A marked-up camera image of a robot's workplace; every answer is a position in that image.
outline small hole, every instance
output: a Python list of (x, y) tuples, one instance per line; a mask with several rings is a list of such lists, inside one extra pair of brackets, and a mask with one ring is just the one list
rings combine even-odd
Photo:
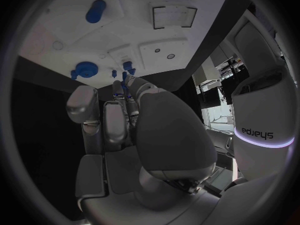
[(169, 54), (166, 58), (167, 59), (173, 59), (173, 58), (175, 58), (175, 55), (174, 54)]

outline purple light strip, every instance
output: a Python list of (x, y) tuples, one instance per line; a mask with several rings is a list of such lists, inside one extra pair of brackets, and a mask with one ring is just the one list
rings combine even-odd
[(241, 140), (247, 142), (247, 143), (250, 143), (250, 144), (254, 144), (254, 145), (257, 145), (257, 146), (260, 146), (260, 147), (264, 147), (264, 148), (271, 148), (271, 149), (279, 149), (279, 148), (284, 148), (290, 144), (293, 143), (293, 141), (295, 140), (295, 138), (293, 137), (290, 141), (286, 142), (286, 143), (282, 143), (282, 144), (277, 144), (277, 145), (267, 145), (267, 144), (263, 144), (263, 143), (259, 143), (259, 142), (256, 142), (256, 141), (252, 141), (252, 140), (249, 140), (245, 137), (243, 137), (241, 134), (238, 133), (237, 129), (234, 128), (234, 134)]

